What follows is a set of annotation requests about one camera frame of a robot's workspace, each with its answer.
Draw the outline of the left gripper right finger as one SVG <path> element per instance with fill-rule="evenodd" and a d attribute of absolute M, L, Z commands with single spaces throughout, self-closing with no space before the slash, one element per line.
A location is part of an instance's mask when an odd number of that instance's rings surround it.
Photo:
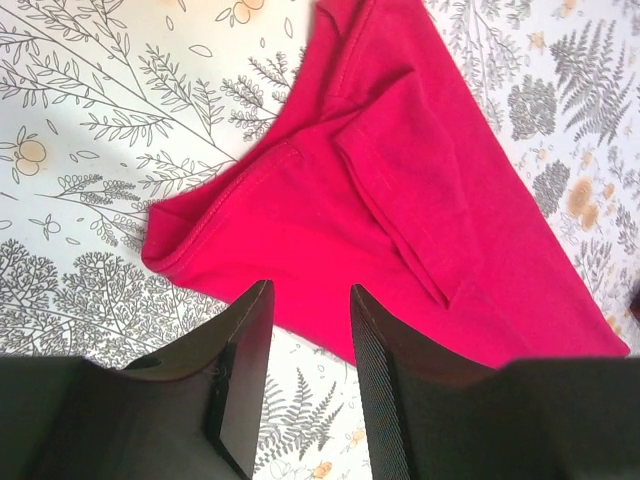
<path fill-rule="evenodd" d="M 492 369 L 420 334 L 365 288 L 351 326 L 376 479 L 635 479 L 639 362 Z"/>

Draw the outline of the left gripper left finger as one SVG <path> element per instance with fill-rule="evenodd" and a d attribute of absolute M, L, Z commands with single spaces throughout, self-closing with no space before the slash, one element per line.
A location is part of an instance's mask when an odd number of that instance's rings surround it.
<path fill-rule="evenodd" d="M 1 359 L 5 479 L 249 479 L 275 291 L 226 310 L 122 369 L 79 356 Z"/>

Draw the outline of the crimson t-shirt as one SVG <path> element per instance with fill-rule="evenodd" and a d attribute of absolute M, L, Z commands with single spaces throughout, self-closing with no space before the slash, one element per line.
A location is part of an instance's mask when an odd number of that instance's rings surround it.
<path fill-rule="evenodd" d="M 355 358 L 367 289 L 498 367 L 624 357 L 419 1 L 320 1 L 294 87 L 237 164 L 149 212 L 142 261 L 232 302 L 273 281 L 275 322 Z"/>

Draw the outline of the floral patterned table mat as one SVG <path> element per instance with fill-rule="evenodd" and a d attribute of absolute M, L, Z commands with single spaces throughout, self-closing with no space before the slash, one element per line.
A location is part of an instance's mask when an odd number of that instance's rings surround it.
<path fill-rule="evenodd" d="M 1 5 L 1 349 L 121 367 L 228 302 L 142 261 L 151 207 L 237 164 L 320 1 Z M 639 353 L 639 5 L 419 1 L 612 331 Z M 259 479 L 371 475 L 357 373 L 276 324 Z"/>

